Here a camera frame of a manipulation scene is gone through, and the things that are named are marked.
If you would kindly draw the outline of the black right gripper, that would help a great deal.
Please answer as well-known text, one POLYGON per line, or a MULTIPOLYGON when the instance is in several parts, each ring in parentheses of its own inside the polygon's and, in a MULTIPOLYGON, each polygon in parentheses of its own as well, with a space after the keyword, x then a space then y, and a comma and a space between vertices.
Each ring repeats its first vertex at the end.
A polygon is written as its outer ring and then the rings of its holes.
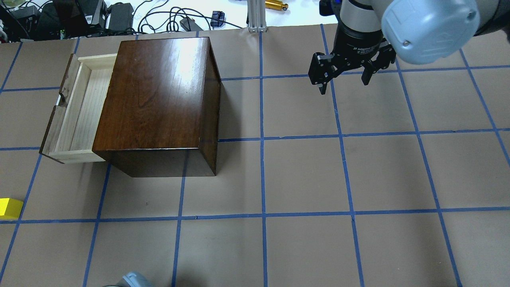
POLYGON ((363 32, 337 28, 333 54, 316 52, 312 55, 308 69, 311 84, 316 85, 324 95, 330 81, 343 72, 358 69, 363 61, 362 83, 367 86, 377 71, 387 69, 396 60, 396 51, 392 44, 380 47, 382 39, 383 33, 380 29, 363 32))

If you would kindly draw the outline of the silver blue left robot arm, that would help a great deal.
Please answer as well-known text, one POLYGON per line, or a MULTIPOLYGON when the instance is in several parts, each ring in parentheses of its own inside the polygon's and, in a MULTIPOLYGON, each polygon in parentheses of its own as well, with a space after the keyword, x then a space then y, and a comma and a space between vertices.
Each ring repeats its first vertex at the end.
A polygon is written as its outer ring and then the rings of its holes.
POLYGON ((105 285, 105 287, 154 287, 154 285, 141 273, 129 272, 113 284, 105 285))

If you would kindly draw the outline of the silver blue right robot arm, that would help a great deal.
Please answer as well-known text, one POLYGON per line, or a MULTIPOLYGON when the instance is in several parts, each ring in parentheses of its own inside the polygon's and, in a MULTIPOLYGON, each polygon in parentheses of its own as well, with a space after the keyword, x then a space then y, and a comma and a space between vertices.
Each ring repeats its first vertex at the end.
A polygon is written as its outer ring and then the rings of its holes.
POLYGON ((430 64, 473 37, 509 26, 508 0, 321 0, 319 10, 337 18, 331 52, 313 54, 308 69, 321 94, 346 71, 363 68, 368 85, 397 57, 430 64))

